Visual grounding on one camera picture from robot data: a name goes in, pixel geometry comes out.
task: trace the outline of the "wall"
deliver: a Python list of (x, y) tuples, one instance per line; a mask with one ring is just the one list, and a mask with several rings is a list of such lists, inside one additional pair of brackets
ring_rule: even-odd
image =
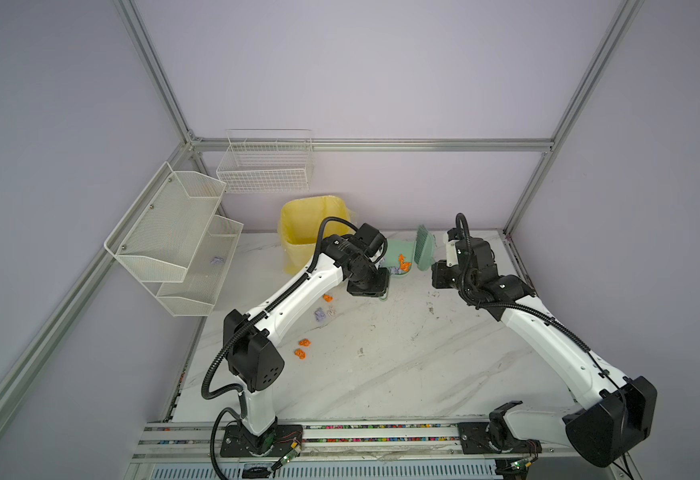
[[(620, 2), (138, 4), (203, 137), (307, 128), (315, 138), (549, 138)], [(215, 170), (220, 157), (205, 158)], [(321, 154), (309, 195), (342, 195), (384, 229), (451, 226), (459, 210), (471, 226), (496, 228), (538, 160)], [(231, 194), (224, 206), (247, 230), (274, 230), (283, 203), (304, 196)]]
[(700, 478), (700, 2), (643, 5), (514, 239), (550, 309), (659, 390), (644, 478)]
[[(112, 2), (0, 1), (0, 380), (178, 141)], [(0, 441), (0, 472), (16, 473), (0, 478), (60, 472), (96, 448), (109, 472), (125, 468), (196, 320), (171, 319), (123, 275)], [(117, 476), (91, 458), (78, 476)]]

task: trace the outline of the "white robotic arm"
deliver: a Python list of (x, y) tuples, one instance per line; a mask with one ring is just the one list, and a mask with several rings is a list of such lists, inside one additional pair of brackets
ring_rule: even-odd
[[(490, 441), (498, 451), (533, 439), (573, 446), (594, 465), (607, 466), (649, 435), (656, 390), (648, 381), (630, 379), (596, 355), (518, 277), (499, 276), (490, 246), (470, 237), (463, 215), (457, 216), (457, 228), (446, 241), (447, 260), (433, 265), (433, 286), (456, 289), (468, 305), (485, 308), (517, 332), (564, 380), (577, 403), (575, 408), (522, 402), (501, 406), (489, 416)], [(329, 236), (319, 242), (312, 262), (273, 296), (245, 315), (233, 310), (225, 318), (225, 348), (201, 391), (204, 398), (218, 395), (219, 390), (209, 392), (209, 385), (227, 358), (230, 370), (248, 387), (242, 424), (252, 452), (265, 452), (268, 432), (277, 423), (268, 387), (284, 362), (275, 347), (299, 316), (343, 280), (351, 294), (385, 294), (389, 273), (376, 266), (385, 250), (386, 240), (367, 224), (353, 235)]]

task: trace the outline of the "white wire basket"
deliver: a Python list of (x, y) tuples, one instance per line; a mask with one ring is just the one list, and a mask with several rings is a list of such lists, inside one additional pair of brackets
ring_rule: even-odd
[(194, 171), (174, 171), (144, 209), (120, 245), (105, 248), (144, 282), (183, 282), (219, 208), (225, 183)]
[(214, 215), (209, 230), (203, 235), (185, 281), (163, 283), (155, 294), (173, 316), (208, 316), (230, 270), (232, 255), (243, 230), (243, 224)]
[(314, 167), (310, 130), (227, 130), (216, 175), (231, 194), (306, 192)]

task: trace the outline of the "marble surface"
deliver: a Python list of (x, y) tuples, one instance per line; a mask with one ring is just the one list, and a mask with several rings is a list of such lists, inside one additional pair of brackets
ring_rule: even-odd
[[(501, 274), (514, 274), (495, 230), (474, 231), (488, 240)], [(413, 240), (416, 232), (386, 233)], [(436, 233), (435, 258), (445, 258)], [(238, 408), (229, 393), (204, 400), (200, 386), (222, 347), (222, 320), (232, 309), (245, 312), (289, 278), (282, 267), (277, 234), (243, 234), (215, 311), (201, 339), (174, 410), (175, 422), (210, 422), (225, 406)], [(300, 317), (278, 347), (285, 368), (274, 389), (280, 419), (454, 418), (488, 414), (509, 400), (570, 406), (564, 382), (542, 358), (485, 310), (468, 308), (456, 290), (435, 290), (431, 272), (416, 267), (390, 281), (388, 299), (350, 296), (346, 283)], [(331, 309), (323, 322), (313, 312)], [(311, 341), (307, 358), (294, 350)], [(234, 377), (223, 362), (211, 385)]]

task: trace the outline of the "yellow trash bag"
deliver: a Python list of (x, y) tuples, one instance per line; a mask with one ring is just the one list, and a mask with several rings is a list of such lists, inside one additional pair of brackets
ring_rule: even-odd
[[(294, 275), (310, 261), (315, 253), (317, 229), (321, 227), (324, 218), (338, 216), (350, 221), (352, 214), (341, 198), (332, 195), (300, 198), (284, 205), (281, 219), (278, 220), (278, 236), (285, 253), (283, 270)], [(351, 231), (349, 226), (329, 222), (323, 237), (345, 235)]]

